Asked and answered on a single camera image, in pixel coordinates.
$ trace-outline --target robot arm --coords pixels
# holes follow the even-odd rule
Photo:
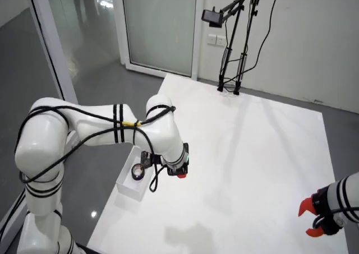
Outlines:
[[[89,146],[133,143],[160,155],[169,175],[184,177],[188,151],[173,111],[171,100],[162,95],[149,99],[144,122],[139,122],[126,104],[83,107],[53,98],[38,100],[20,128],[15,148],[16,165],[25,175],[21,180],[29,209],[17,253],[84,254],[61,226],[63,161],[69,130],[77,132],[80,144]]]
[[[299,216],[309,211],[318,217],[313,229],[306,233],[311,237],[339,232],[349,221],[359,223],[359,173],[336,181],[310,198],[302,201]]]
[[[137,122],[130,107],[126,104],[82,107],[58,99],[44,98],[38,100],[31,108],[31,111],[43,106],[69,106],[104,118],[113,119],[114,121]],[[171,106],[172,103],[169,98],[155,95],[149,99],[146,105],[147,118],[151,118],[163,111],[165,107]],[[83,140],[94,133],[105,132],[110,128],[121,125],[120,123],[95,118],[76,110],[59,110],[62,115],[48,111],[32,117],[22,130],[16,149],[15,162],[19,170],[28,178],[36,176],[49,164],[54,163],[63,156],[69,129],[75,130],[80,140]],[[97,146],[130,142],[152,153],[149,142],[143,135],[144,132],[153,146],[154,153],[161,155],[167,166],[172,169],[179,169],[184,164],[183,142],[174,122],[173,113],[167,113],[158,120],[143,126],[139,123],[138,126],[142,133],[133,129],[110,131],[87,140],[85,144]],[[55,167],[38,178],[37,181],[53,180],[58,172],[59,167]]]

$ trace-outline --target gray tile floor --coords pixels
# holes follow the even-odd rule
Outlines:
[[[68,1],[67,6],[72,3],[72,0],[61,1]],[[57,6],[57,3],[52,2],[53,12],[54,6]],[[56,10],[60,12],[61,7],[57,6]],[[73,68],[71,72],[75,78],[74,87],[79,103],[85,105],[127,103],[138,118],[144,118],[146,101],[158,91],[162,79],[130,72],[120,65],[116,51],[113,50],[113,41],[111,41],[115,40],[114,32],[103,29],[103,27],[111,25],[110,16],[107,17],[110,22],[104,17],[100,23],[97,21],[94,27],[88,23],[85,26],[87,30],[85,30],[86,38],[84,39],[82,39],[84,32],[80,28],[76,31],[71,26],[72,23],[76,23],[76,27],[80,25],[79,22],[76,22],[78,17],[74,6],[72,9],[67,8],[64,16],[66,19],[58,20],[57,25],[58,28],[63,27],[60,36],[67,44],[64,48],[66,58],[70,59],[68,62],[73,63],[70,65],[70,69]],[[66,37],[66,32],[74,36]],[[107,35],[109,39],[102,43],[99,35]],[[87,58],[93,59],[93,61],[87,64],[85,60]],[[322,112],[335,178],[341,179],[359,171],[358,114],[258,91],[243,89],[243,92]],[[63,225],[70,229],[79,243],[87,244],[130,149],[131,145],[84,146],[66,161],[62,199]],[[98,213],[96,218],[91,218],[92,211]],[[359,230],[354,225],[349,225],[346,227],[346,237],[349,254],[358,253]],[[8,253],[16,253],[17,240],[19,237],[14,241]]]
[[[31,105],[57,97],[35,24],[27,9],[0,27],[0,219],[23,189],[13,159],[17,131]]]

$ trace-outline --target yellow tape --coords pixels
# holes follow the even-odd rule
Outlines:
[[[123,126],[129,126],[129,127],[134,127],[135,124],[134,123],[131,123],[131,122],[122,122],[122,125]]]

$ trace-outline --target black stand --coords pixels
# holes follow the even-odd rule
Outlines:
[[[224,75],[225,75],[225,72],[227,70],[229,59],[231,57],[232,45],[233,45],[233,41],[234,41],[234,35],[236,34],[238,21],[240,19],[240,13],[241,13],[241,10],[244,10],[244,5],[243,5],[244,0],[242,0],[242,1],[237,0],[237,1],[238,1],[237,3],[239,3],[240,5],[238,7],[236,7],[235,9],[232,9],[232,10],[228,11],[228,15],[223,17],[223,22],[225,22],[229,17],[234,16],[237,13],[236,21],[234,22],[234,27],[233,27],[233,31],[232,31],[231,41],[229,42],[229,46],[225,48],[223,59],[222,59],[222,64],[221,64],[221,67],[220,67],[219,81],[218,81],[218,88],[217,88],[217,90],[220,91],[220,92],[223,91]]]
[[[237,30],[238,20],[240,19],[240,13],[241,10],[245,9],[243,5],[244,1],[245,0],[234,0],[232,3],[221,9],[219,12],[215,11],[215,7],[213,7],[212,11],[203,10],[202,20],[205,22],[209,22],[210,27],[216,27],[216,28],[222,28],[222,24],[225,23],[227,19],[237,14],[236,22],[234,23],[234,28],[232,31],[231,41],[229,42],[229,46],[225,48],[222,58],[222,63],[220,66],[219,82],[217,88],[217,90],[219,91],[223,91],[224,88],[224,82],[223,82],[224,75],[227,70],[229,58],[231,57],[234,35]]]
[[[247,27],[245,47],[243,49],[243,52],[241,53],[241,58],[240,58],[240,62],[238,64],[238,70],[237,70],[237,76],[236,76],[237,77],[236,87],[234,88],[234,91],[233,91],[233,93],[236,95],[240,94],[240,88],[241,88],[243,75],[244,75],[245,67],[246,67],[246,61],[247,61],[247,51],[248,51],[247,48],[248,48],[249,33],[251,31],[253,17],[257,16],[257,14],[258,14],[258,10],[256,10],[256,6],[258,6],[258,3],[259,3],[259,0],[251,0],[251,3],[250,3],[252,8],[251,8],[250,19],[248,22],[248,27]]]

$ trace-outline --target white table surface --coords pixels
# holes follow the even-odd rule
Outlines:
[[[167,75],[190,146],[186,179],[160,174],[137,202],[114,187],[88,246],[118,253],[348,253],[344,231],[311,238],[301,201],[334,182],[321,113]]]

